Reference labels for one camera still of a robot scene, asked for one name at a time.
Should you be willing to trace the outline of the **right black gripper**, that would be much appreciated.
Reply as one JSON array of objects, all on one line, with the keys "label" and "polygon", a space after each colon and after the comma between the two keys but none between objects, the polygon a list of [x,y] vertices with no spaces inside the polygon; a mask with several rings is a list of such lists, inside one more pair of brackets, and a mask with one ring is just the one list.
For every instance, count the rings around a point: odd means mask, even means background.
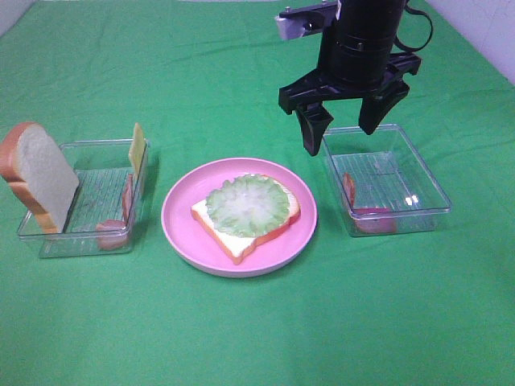
[{"label": "right black gripper", "polygon": [[319,153],[323,135],[333,121],[323,101],[361,98],[358,125],[371,135],[409,93],[403,76],[416,75],[421,66],[421,58],[414,53],[392,53],[389,44],[368,51],[365,40],[356,42],[359,50],[346,46],[336,31],[324,31],[315,69],[279,89],[278,103],[285,113],[295,110],[303,147],[310,156]]}]

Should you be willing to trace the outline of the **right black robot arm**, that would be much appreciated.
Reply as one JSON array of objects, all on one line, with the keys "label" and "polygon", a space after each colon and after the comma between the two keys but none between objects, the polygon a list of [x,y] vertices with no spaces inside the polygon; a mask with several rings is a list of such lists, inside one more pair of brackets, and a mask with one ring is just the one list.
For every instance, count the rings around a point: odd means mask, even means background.
[{"label": "right black robot arm", "polygon": [[296,114],[310,155],[318,154],[333,119],[325,101],[360,99],[358,125],[370,135],[410,91],[403,76],[417,74],[422,61],[398,40],[403,12],[415,11],[405,1],[334,1],[276,16],[282,39],[322,35],[316,68],[278,92],[282,110]]}]

